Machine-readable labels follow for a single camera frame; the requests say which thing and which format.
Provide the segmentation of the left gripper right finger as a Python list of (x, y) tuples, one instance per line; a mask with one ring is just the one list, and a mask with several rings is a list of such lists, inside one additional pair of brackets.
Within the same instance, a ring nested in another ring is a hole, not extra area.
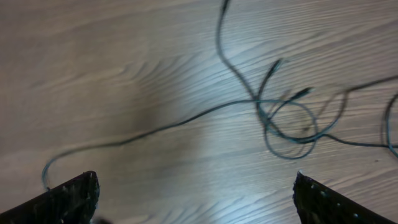
[(293, 191), (302, 224), (396, 224), (301, 172)]

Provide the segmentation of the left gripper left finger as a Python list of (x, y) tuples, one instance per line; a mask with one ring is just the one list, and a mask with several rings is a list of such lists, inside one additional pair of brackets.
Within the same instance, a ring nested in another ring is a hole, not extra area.
[(1, 214), (1, 224), (89, 224), (100, 196), (88, 171)]

